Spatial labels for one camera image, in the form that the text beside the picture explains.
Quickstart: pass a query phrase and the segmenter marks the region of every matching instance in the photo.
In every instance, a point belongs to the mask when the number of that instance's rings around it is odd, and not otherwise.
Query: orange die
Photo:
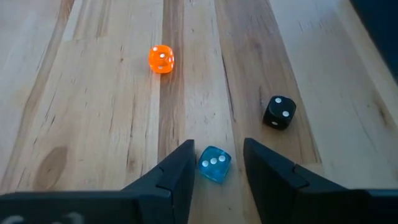
[[[156,45],[149,51],[148,62],[156,73],[169,73],[174,67],[173,50],[166,45]]]

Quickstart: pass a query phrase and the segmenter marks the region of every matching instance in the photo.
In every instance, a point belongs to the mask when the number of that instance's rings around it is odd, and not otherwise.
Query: wood knot
[[[66,147],[55,147],[51,150],[37,169],[34,190],[53,190],[67,164],[67,154]]]

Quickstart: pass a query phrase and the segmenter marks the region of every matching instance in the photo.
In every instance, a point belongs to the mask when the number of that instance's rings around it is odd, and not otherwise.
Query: wooden table
[[[151,46],[177,60],[153,74]],[[261,124],[272,95],[291,127]],[[259,223],[252,137],[345,187],[398,187],[398,87],[347,0],[1,0],[0,192],[121,189],[186,139],[233,158],[197,175],[190,223]]]

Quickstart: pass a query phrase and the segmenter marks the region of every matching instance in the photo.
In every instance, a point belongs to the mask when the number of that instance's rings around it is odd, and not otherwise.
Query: blue die
[[[231,156],[214,146],[205,149],[199,159],[199,171],[210,180],[221,184],[228,172]]]

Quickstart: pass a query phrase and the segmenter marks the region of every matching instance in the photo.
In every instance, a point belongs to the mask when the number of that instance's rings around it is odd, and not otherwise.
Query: wood grain
[[[170,74],[147,66],[157,44]],[[286,131],[261,123],[272,95],[297,104]],[[0,193],[121,189],[194,139],[233,160],[223,185],[196,174],[189,222],[260,223],[244,138],[397,188],[397,97],[347,0],[0,1]]]

